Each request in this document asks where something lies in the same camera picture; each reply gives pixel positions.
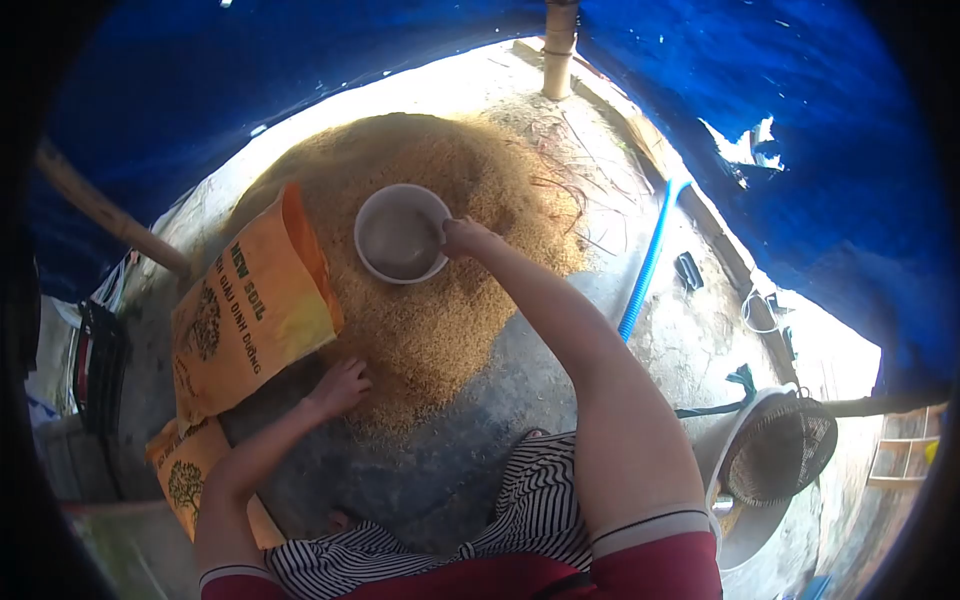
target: woman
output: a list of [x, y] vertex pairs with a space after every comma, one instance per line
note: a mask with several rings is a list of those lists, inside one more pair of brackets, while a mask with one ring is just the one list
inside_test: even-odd
[[368, 521], [261, 552], [246, 515], [257, 486], [371, 387], [363, 361], [341, 362], [207, 477], [195, 540], [203, 599], [720, 598], [693, 452], [647, 372], [563, 279], [470, 218], [444, 233], [444, 253], [489, 270], [560, 360], [577, 431], [517, 445], [495, 521], [453, 556], [409, 553]]

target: wooden pole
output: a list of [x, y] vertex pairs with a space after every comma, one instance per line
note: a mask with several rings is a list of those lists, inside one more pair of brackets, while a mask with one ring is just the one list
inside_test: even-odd
[[546, 1], [546, 37], [543, 43], [543, 95], [561, 100], [570, 95], [570, 58], [576, 41], [580, 0]]
[[43, 138], [36, 149], [36, 167], [63, 197], [111, 235], [156, 264], [181, 277], [190, 277], [190, 261], [114, 205], [84, 179], [50, 142]]
[[950, 399], [948, 387], [934, 387], [909, 394], [866, 396], [856, 400], [824, 402], [824, 409], [835, 419], [909, 413]]

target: rice husk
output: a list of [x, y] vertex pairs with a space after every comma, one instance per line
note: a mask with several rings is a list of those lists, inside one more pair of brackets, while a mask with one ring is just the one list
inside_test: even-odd
[[545, 171], [525, 142], [489, 124], [406, 113], [369, 117], [287, 151], [240, 199], [225, 229], [239, 231], [281, 185], [300, 183], [346, 319], [321, 354], [366, 359], [374, 390], [349, 418], [368, 433], [402, 433], [452, 401], [487, 363], [516, 306], [473, 260], [451, 261], [419, 284], [377, 280], [354, 248], [357, 211], [382, 187], [422, 185], [454, 217], [471, 216], [566, 276], [585, 266], [574, 230], [581, 211], [561, 187], [531, 185], [533, 176], [551, 177]]
[[[721, 484], [717, 481], [716, 485], [713, 486], [713, 496], [710, 499], [710, 506], [717, 501], [717, 496], [720, 495]], [[733, 499], [733, 508], [729, 513], [726, 513], [723, 516], [717, 518], [717, 522], [720, 523], [720, 536], [721, 539], [725, 538], [727, 535], [733, 531], [733, 526], [736, 525], [736, 520], [740, 518], [740, 513], [743, 512], [744, 508], [743, 502], [740, 502], [736, 498]]]

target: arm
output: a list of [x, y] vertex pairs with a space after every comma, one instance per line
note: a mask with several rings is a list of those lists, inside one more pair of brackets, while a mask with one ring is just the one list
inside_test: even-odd
[[371, 387], [365, 367], [355, 358], [334, 365], [294, 409], [235, 447], [206, 476], [194, 536], [201, 574], [233, 564], [264, 567], [247, 503], [300, 438], [360, 401]]
[[470, 219], [445, 222], [444, 233], [444, 253], [486, 267], [573, 382], [574, 476], [590, 538], [660, 509], [703, 507], [700, 472], [680, 421], [589, 300]]

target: orange bag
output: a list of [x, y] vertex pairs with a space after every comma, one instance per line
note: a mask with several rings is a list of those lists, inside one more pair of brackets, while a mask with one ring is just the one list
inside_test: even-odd
[[181, 433], [336, 339], [343, 313], [297, 184], [233, 238], [177, 305], [172, 326]]
[[[177, 431], [177, 420], [171, 420], [147, 444], [145, 458], [154, 464], [163, 495], [190, 541], [197, 527], [206, 476], [228, 452], [230, 444], [214, 418], [201, 420], [182, 436]], [[247, 504], [247, 518], [261, 550], [286, 542], [256, 495]]]

